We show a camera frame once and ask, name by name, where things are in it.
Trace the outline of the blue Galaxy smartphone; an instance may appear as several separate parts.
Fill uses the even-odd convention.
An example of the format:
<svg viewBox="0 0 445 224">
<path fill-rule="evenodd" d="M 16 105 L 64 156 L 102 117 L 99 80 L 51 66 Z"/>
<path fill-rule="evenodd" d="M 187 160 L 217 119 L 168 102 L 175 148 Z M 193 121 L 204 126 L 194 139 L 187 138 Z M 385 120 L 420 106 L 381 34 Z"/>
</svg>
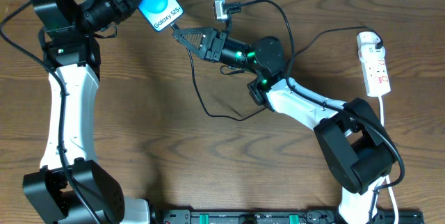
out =
<svg viewBox="0 0 445 224">
<path fill-rule="evenodd" d="M 157 32 L 175 22 L 184 13 L 177 0 L 142 0 L 138 9 Z"/>
</svg>

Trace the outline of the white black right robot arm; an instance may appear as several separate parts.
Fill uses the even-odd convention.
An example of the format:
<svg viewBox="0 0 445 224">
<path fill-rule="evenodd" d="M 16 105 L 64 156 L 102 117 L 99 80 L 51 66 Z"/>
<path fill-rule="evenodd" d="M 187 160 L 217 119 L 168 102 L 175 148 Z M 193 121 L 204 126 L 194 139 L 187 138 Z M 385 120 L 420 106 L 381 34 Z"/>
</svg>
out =
<svg viewBox="0 0 445 224">
<path fill-rule="evenodd" d="M 379 192 L 392 185 L 385 178 L 401 156 L 365 100 L 330 99 L 286 77 L 284 49 L 276 37 L 249 45 L 211 27 L 175 29 L 173 36 L 189 56 L 255 74 L 248 89 L 256 104 L 314 132 L 330 172 L 343 189 L 341 220 L 375 222 Z"/>
</svg>

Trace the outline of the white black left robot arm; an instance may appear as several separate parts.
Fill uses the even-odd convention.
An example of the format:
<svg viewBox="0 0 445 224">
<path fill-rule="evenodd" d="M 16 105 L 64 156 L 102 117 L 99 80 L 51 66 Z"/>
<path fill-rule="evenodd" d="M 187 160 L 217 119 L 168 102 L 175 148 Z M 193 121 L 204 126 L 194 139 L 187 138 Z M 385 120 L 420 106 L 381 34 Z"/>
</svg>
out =
<svg viewBox="0 0 445 224">
<path fill-rule="evenodd" d="M 49 71 L 51 116 L 36 173 L 23 180 L 26 198 L 46 223 L 150 223 L 144 199 L 124 196 L 97 162 L 94 107 L 104 31 L 130 17 L 142 0 L 30 0 Z"/>
</svg>

